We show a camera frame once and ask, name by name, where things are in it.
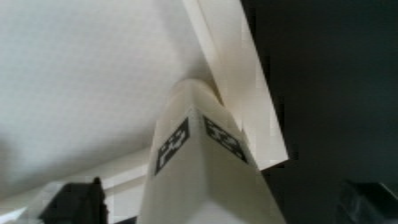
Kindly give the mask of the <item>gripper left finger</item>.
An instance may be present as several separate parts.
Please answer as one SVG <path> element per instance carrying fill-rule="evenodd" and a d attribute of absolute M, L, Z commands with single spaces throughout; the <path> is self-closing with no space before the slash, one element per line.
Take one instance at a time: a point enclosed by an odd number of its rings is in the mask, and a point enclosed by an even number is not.
<path fill-rule="evenodd" d="M 68 183 L 39 214 L 43 224 L 109 224 L 101 179 Z"/>

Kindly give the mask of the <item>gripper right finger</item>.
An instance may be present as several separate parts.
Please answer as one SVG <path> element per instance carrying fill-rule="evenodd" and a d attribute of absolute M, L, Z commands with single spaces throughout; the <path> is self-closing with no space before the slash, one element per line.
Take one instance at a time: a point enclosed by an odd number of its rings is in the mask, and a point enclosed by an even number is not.
<path fill-rule="evenodd" d="M 334 224 L 398 224 L 398 182 L 341 183 Z"/>

